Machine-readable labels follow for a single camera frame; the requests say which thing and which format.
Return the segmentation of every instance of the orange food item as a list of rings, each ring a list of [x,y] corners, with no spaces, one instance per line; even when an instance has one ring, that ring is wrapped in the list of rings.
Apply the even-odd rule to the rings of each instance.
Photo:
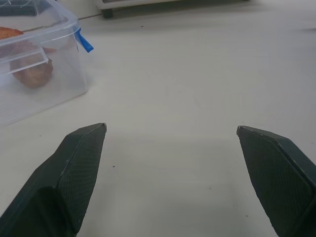
[[[22,35],[23,32],[6,28],[6,27],[0,27],[0,40],[14,37],[18,35]],[[34,45],[28,42],[22,42],[18,43],[15,46],[8,45],[0,47],[0,57],[5,57],[10,55],[11,53],[18,53],[18,52],[24,52],[27,50],[32,50],[32,48],[36,48]],[[43,48],[45,53],[52,53],[55,52],[55,49],[51,48]],[[11,70],[26,67],[30,64],[38,62],[40,59],[39,55],[31,55],[25,58],[21,58],[15,61],[10,62],[10,68]],[[48,59],[47,63],[43,63],[37,66],[33,66],[27,69],[20,70],[18,72],[13,73],[13,76],[23,83],[28,88],[37,88],[40,86],[45,85],[52,76],[53,72],[53,65],[52,61]]]

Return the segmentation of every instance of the plastic container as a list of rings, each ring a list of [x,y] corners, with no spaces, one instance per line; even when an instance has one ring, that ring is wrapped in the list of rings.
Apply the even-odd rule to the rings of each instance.
[[[25,3],[25,11],[0,14],[0,27],[23,31],[0,39],[0,125],[86,91],[75,38],[78,19],[55,0]]]

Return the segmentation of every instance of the white table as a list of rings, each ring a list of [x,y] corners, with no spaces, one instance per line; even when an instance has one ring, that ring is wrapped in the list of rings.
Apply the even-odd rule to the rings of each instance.
[[[1,129],[0,212],[66,134],[106,122],[78,237],[276,237],[236,128],[286,136],[316,161],[313,3],[287,2],[82,21],[90,89]]]

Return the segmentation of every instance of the textured gripper pad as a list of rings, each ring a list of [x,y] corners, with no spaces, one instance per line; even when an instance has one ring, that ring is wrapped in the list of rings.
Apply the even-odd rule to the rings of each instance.
[[[58,184],[75,233],[81,228],[97,179],[102,134],[96,129],[81,139]]]
[[[237,134],[251,183],[276,233],[299,236],[315,211],[314,164],[287,138],[246,126]]]
[[[0,237],[75,237],[97,178],[106,125],[68,134],[0,217]]]

